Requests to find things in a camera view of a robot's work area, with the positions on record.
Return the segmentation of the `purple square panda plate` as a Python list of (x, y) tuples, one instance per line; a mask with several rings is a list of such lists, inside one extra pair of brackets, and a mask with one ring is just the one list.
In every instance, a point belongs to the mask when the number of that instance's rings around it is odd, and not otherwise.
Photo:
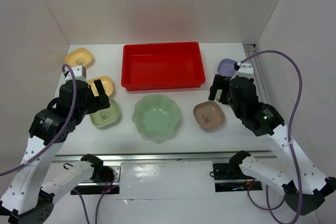
[(237, 61), (232, 59), (221, 60), (217, 67), (217, 73), (225, 77), (232, 77), (237, 72), (234, 68), (236, 63)]

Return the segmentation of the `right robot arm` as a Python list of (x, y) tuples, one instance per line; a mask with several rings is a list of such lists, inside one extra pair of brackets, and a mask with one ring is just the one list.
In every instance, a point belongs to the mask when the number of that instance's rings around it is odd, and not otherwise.
[(242, 124), (263, 139), (286, 167), (281, 172), (261, 164), (249, 152), (239, 151), (229, 159), (229, 172), (235, 178), (249, 176), (269, 185), (284, 196), (286, 204), (305, 216), (318, 209), (326, 196), (335, 192), (335, 178), (321, 172), (301, 147), (288, 136), (288, 127), (278, 111), (260, 102), (253, 78), (215, 75), (209, 100), (230, 105)]

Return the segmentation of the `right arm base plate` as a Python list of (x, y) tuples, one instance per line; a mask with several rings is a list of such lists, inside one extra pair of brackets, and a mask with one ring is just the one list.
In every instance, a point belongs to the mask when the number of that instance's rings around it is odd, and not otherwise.
[(257, 184), (252, 190), (262, 190), (261, 182), (240, 172), (235, 172), (229, 163), (214, 163), (213, 170), (209, 175), (214, 179), (217, 193), (247, 191), (248, 187), (253, 183)]

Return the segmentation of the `large green scalloped bowl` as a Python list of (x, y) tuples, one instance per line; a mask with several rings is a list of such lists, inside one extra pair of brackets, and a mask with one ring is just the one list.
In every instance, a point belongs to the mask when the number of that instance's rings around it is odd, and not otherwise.
[(177, 103), (168, 96), (151, 94), (135, 104), (132, 122), (142, 139), (163, 143), (176, 137), (181, 112)]

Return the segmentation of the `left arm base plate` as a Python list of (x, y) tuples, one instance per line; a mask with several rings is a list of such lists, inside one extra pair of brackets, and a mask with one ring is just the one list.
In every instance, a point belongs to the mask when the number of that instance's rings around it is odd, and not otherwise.
[(99, 180), (85, 180), (75, 187), (75, 190), (82, 195), (101, 195), (104, 191), (107, 195), (117, 195), (120, 193), (121, 164), (106, 163), (110, 170), (103, 173)]

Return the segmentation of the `pink square panda plate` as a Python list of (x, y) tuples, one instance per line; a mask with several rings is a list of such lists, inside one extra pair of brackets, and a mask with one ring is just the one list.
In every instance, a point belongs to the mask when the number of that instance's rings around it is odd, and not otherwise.
[(225, 122), (225, 114), (214, 101), (206, 101), (196, 105), (193, 109), (198, 125), (204, 130), (213, 130)]

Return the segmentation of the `green square panda plate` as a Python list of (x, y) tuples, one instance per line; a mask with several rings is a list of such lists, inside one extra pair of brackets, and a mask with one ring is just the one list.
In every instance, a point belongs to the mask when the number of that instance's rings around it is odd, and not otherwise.
[(109, 99), (110, 106), (107, 109), (97, 111), (90, 114), (91, 123), (96, 127), (103, 127), (114, 123), (120, 117), (120, 109), (116, 101), (112, 98)]

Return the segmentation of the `yellow square plate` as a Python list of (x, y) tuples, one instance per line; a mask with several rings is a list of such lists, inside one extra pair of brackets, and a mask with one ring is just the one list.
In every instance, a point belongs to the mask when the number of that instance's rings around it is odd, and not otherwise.
[(65, 63), (71, 67), (83, 66), (87, 68), (93, 63), (93, 55), (86, 48), (78, 48), (66, 55)]
[(105, 91), (106, 95), (108, 97), (110, 97), (113, 93), (113, 90), (114, 90), (113, 82), (112, 82), (111, 78), (108, 77), (108, 76), (100, 76), (100, 77), (88, 80), (88, 84), (91, 86), (92, 92), (93, 92), (94, 96), (96, 97), (96, 96), (99, 95), (99, 93), (98, 93), (96, 85), (94, 84), (95, 80), (100, 80), (102, 82), (102, 85), (103, 85), (103, 88), (104, 88), (104, 91)]

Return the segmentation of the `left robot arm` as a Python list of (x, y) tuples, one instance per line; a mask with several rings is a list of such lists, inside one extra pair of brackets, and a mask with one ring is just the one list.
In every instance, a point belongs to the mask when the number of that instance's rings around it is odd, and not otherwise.
[(113, 169), (92, 154), (81, 157), (59, 177), (43, 182), (67, 136), (83, 118), (109, 108), (101, 80), (94, 85), (98, 95), (86, 81), (66, 81), (59, 96), (35, 115), (19, 169), (1, 197), (1, 215), (8, 216), (9, 223), (44, 223), (56, 202), (85, 180), (112, 184)]

